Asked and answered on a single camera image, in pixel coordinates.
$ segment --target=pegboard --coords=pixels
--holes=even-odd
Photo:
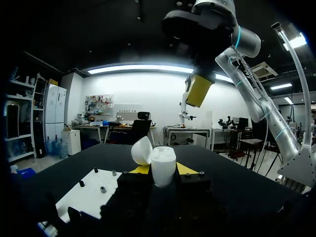
[[[85,97],[85,111],[104,111],[114,107],[113,94],[91,95]]]

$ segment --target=fluorescent light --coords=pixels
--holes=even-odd
[[[281,88],[286,88],[286,87],[290,87],[292,86],[291,83],[288,84],[284,84],[284,85],[276,85],[276,86],[272,86],[270,87],[271,90],[277,90],[277,89],[281,89]]]
[[[290,40],[290,45],[293,47],[293,48],[297,48],[297,47],[300,47],[302,45],[305,45],[306,44],[306,39],[305,37],[303,36],[302,33],[300,33],[301,36],[299,37],[296,37],[295,39],[292,39]],[[284,43],[284,48],[286,49],[286,51],[288,51],[288,47],[287,45]]]
[[[192,68],[182,68],[182,67],[166,66],[166,65],[145,65],[145,64],[112,66],[112,67],[92,69],[92,70],[89,70],[88,72],[90,74],[96,74],[96,73],[105,73],[105,72],[122,71],[122,70],[161,70],[161,71],[171,71],[171,72],[180,72],[180,73],[193,72]]]
[[[218,79],[218,80],[224,80],[224,81],[233,83],[232,79],[230,79],[229,77],[220,75],[220,74],[216,74],[216,73],[215,73],[215,78]]]
[[[291,99],[290,98],[288,98],[288,97],[285,97],[285,100],[290,104],[290,105],[293,105],[293,102],[291,101]]]

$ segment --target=black ceiling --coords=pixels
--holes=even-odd
[[[161,21],[169,11],[190,11],[188,5],[194,2],[180,1],[182,6],[176,0],[36,1],[32,6],[24,5],[32,14],[25,19],[21,49],[63,72],[118,62],[190,64],[187,49],[167,39],[161,30]],[[282,73],[295,70],[295,66],[270,25],[281,22],[290,39],[298,32],[265,0],[235,0],[235,5],[238,23],[262,40],[260,54],[247,59],[249,65],[265,61],[280,74],[280,82],[281,77],[287,81]],[[309,80],[314,80],[315,60],[309,48],[304,46],[297,52],[311,75]],[[291,79],[297,80],[297,74],[292,74]]]

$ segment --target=shelf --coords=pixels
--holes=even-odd
[[[12,100],[29,100],[32,101],[33,99],[30,97],[23,97],[23,96],[16,96],[16,95],[6,95],[7,99]]]
[[[26,135],[21,135],[21,136],[18,136],[18,137],[11,137],[11,138],[5,138],[4,140],[6,142],[8,141],[12,141],[12,140],[16,140],[16,139],[21,139],[21,138],[26,138],[26,137],[30,137],[31,135],[30,134],[26,134]]]
[[[10,158],[8,159],[8,161],[9,161],[9,162],[13,162],[13,161],[15,161],[15,160],[18,160],[18,159],[21,159],[21,158],[23,158],[23,157],[27,157],[27,156],[33,155],[33,154],[34,154],[34,152],[28,152],[28,153],[25,153],[25,154],[22,154],[22,155],[19,155],[19,156],[16,156],[16,157],[10,157]]]
[[[26,87],[34,88],[34,86],[33,86],[33,85],[26,84],[26,83],[23,83],[23,82],[19,82],[19,81],[17,81],[17,80],[9,80],[9,82],[14,83],[14,84],[17,84],[17,85],[22,85],[22,86],[26,86]]]

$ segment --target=black table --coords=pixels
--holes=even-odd
[[[75,154],[25,180],[22,193],[30,210],[43,212],[40,203],[51,192],[60,200],[82,177],[94,167],[119,172],[137,167],[131,157],[132,146],[98,144]],[[196,170],[204,171],[211,179],[214,196],[231,218],[245,213],[263,214],[278,211],[283,204],[300,196],[285,186],[244,168],[208,149],[198,146],[174,146],[177,161]],[[157,218],[165,205],[172,205],[174,185],[165,189],[154,187],[147,221]]]

